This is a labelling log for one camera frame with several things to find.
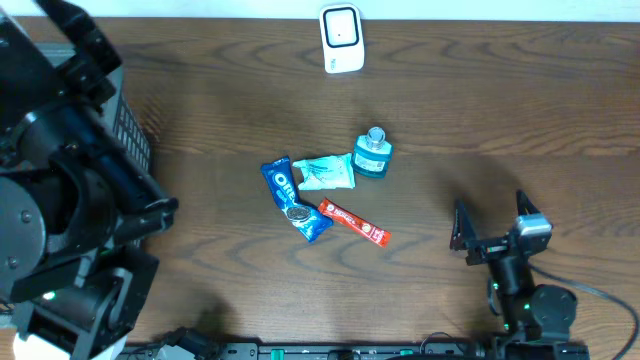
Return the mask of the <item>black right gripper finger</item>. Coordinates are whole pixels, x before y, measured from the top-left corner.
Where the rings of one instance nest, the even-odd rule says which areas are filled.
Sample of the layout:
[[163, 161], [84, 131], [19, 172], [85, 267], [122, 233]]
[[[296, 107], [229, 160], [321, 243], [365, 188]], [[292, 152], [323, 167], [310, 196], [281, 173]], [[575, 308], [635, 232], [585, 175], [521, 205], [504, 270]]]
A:
[[531, 200], [523, 190], [516, 191], [516, 205], [519, 216], [540, 213], [540, 210], [531, 202]]
[[454, 223], [449, 243], [449, 249], [454, 251], [467, 250], [469, 242], [476, 240], [476, 232], [471, 217], [462, 200], [454, 201]]

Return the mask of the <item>red Nescafe coffee stick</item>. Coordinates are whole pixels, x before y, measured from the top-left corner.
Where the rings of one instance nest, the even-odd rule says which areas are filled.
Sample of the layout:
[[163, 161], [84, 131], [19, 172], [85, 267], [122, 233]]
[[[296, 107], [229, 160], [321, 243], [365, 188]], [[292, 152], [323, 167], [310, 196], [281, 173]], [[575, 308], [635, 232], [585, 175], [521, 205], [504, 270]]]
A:
[[373, 223], [362, 219], [361, 217], [338, 206], [328, 198], [324, 198], [318, 206], [321, 214], [331, 218], [334, 221], [350, 228], [363, 238], [371, 241], [381, 248], [386, 248], [391, 240], [392, 234]]

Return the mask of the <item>teal mouthwash bottle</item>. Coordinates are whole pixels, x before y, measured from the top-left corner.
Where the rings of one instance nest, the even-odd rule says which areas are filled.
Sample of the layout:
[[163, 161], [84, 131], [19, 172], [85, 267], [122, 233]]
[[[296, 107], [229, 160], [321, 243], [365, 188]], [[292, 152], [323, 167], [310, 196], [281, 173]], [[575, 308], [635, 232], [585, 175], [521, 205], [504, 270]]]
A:
[[392, 160], [394, 147], [386, 140], [381, 127], [372, 127], [354, 143], [351, 164], [354, 171], [370, 178], [384, 178]]

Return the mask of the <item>mint green wipes pack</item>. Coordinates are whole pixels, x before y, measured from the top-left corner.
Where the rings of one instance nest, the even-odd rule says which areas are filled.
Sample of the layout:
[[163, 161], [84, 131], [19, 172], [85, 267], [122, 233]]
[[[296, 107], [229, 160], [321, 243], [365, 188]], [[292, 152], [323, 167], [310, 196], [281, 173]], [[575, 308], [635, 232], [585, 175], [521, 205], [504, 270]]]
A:
[[293, 167], [301, 171], [301, 191], [354, 189], [355, 175], [351, 164], [352, 154], [331, 155], [316, 159], [298, 160]]

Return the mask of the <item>blue Oreo cookie pack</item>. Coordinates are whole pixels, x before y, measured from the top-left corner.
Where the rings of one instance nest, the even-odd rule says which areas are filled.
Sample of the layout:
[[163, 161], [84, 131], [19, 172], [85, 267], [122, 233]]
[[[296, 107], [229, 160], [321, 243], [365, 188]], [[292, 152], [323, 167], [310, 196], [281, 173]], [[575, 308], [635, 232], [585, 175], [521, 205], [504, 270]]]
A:
[[288, 156], [263, 164], [260, 171], [276, 206], [309, 243], [333, 226], [329, 217], [300, 199]]

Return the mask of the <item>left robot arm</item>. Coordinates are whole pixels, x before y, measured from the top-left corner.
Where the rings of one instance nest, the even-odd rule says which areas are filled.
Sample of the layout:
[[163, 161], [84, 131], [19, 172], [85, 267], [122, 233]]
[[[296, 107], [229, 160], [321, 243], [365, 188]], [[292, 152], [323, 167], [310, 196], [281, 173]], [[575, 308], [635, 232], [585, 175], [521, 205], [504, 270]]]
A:
[[66, 45], [1, 18], [1, 321], [19, 359], [114, 359], [158, 268], [140, 243], [178, 202], [150, 175], [113, 45], [80, 7], [41, 9]]

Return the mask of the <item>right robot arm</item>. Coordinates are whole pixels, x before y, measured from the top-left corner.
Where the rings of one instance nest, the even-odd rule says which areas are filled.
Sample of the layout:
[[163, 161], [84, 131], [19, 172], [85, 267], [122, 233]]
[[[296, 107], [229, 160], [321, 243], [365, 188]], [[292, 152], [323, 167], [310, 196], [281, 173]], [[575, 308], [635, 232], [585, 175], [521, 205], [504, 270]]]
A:
[[486, 265], [497, 296], [505, 331], [521, 343], [553, 344], [570, 339], [577, 298], [570, 290], [536, 284], [529, 258], [545, 251], [553, 226], [526, 193], [516, 192], [517, 217], [505, 234], [477, 236], [464, 203], [454, 202], [455, 220], [449, 248], [467, 253], [469, 266]]

